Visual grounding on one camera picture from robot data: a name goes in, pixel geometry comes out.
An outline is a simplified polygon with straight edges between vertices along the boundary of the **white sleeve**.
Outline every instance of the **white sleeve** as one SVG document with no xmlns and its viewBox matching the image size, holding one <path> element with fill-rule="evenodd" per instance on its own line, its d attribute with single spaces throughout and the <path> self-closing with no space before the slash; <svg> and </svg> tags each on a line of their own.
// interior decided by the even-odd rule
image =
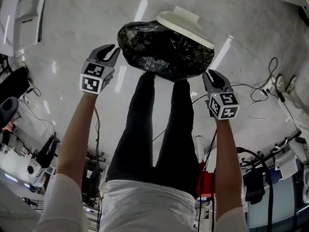
<svg viewBox="0 0 309 232">
<path fill-rule="evenodd" d="M 248 232 L 248 225 L 246 222 L 243 208 L 232 209 L 223 214 L 216 223 L 216 232 Z"/>
<path fill-rule="evenodd" d="M 83 232 L 89 220 L 84 213 L 82 193 L 77 183 L 56 174 L 54 184 L 35 232 Z"/>
</svg>

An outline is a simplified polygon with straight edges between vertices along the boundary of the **black pants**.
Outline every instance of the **black pants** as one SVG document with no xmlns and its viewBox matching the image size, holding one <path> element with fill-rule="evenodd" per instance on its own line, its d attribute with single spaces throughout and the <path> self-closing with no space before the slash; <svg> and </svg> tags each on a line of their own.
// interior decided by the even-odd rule
<svg viewBox="0 0 309 232">
<path fill-rule="evenodd" d="M 156 167 L 153 167 L 152 152 L 154 88 L 152 73 L 140 77 L 108 180 L 135 180 L 168 186 L 197 198 L 199 164 L 191 136 L 194 112 L 190 85 L 185 80 L 174 85 L 169 123 Z"/>
<path fill-rule="evenodd" d="M 54 158 L 54 154 L 56 152 L 57 144 L 58 144 L 58 142 L 54 140 L 55 138 L 52 135 L 47 140 L 47 142 L 45 143 L 45 145 L 43 146 L 43 148 L 41 149 L 41 151 L 38 153 L 36 157 L 37 162 L 42 166 L 42 168 L 48 168 Z"/>
</svg>

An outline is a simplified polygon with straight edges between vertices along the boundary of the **red object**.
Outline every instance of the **red object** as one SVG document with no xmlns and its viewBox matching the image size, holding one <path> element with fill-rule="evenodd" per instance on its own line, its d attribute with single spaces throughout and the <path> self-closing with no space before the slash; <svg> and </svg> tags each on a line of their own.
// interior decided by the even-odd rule
<svg viewBox="0 0 309 232">
<path fill-rule="evenodd" d="M 197 185 L 197 193 L 200 196 L 200 184 L 201 184 L 201 175 L 203 176 L 202 180 L 202 197 L 211 198 L 211 179 L 213 173 L 208 173 L 207 171 L 203 171 L 205 166 L 204 162 L 199 164 L 199 178 L 198 178 L 198 185 Z M 213 182 L 213 196 L 216 196 L 216 184 L 215 181 Z"/>
</svg>

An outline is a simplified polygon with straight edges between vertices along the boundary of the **black bag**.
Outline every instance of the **black bag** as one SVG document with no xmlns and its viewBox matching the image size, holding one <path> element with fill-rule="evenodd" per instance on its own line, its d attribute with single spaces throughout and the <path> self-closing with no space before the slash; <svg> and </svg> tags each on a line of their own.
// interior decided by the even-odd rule
<svg viewBox="0 0 309 232">
<path fill-rule="evenodd" d="M 124 25 L 118 43 L 129 65 L 173 82 L 201 75 L 214 57 L 213 49 L 157 21 Z"/>
</svg>

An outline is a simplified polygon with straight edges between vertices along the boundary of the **crumpled black bag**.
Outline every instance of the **crumpled black bag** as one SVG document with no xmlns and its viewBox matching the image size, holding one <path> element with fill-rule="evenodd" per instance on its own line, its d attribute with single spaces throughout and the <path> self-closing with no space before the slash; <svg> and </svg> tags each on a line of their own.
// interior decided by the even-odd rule
<svg viewBox="0 0 309 232">
<path fill-rule="evenodd" d="M 129 65 L 173 82 L 201 75 L 214 57 L 213 49 L 157 21 L 125 24 L 118 43 Z"/>
</svg>

